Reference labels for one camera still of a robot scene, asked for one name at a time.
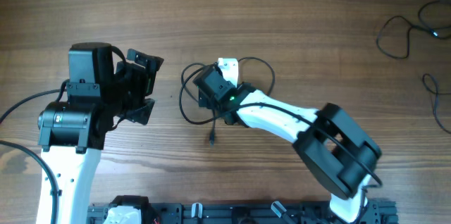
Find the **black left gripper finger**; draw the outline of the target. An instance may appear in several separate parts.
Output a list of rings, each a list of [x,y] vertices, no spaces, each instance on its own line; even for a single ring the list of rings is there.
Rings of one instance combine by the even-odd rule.
[[[127,59],[143,66],[147,74],[155,76],[164,62],[162,57],[150,56],[134,49],[128,49]]]
[[[125,119],[132,123],[139,123],[141,125],[146,125],[149,122],[152,109],[154,107],[155,100],[145,99],[144,106],[137,108],[133,111],[127,111],[125,114]]]

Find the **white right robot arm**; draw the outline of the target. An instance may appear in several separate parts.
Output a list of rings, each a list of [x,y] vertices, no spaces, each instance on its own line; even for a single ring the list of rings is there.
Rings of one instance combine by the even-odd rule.
[[[375,180],[381,148],[338,105],[301,108],[271,98],[248,83],[238,84],[230,65],[203,67],[193,83],[199,105],[213,120],[265,130],[291,143],[317,181],[330,192],[331,212],[345,223],[357,223],[366,211],[366,193]]]

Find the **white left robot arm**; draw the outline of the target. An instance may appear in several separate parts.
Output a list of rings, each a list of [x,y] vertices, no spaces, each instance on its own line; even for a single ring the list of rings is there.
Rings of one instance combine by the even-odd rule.
[[[85,223],[92,181],[106,133],[123,120],[146,125],[155,101],[156,74],[164,59],[134,49],[126,54],[109,43],[72,45],[66,101],[40,113],[38,144],[47,169],[37,223]]]

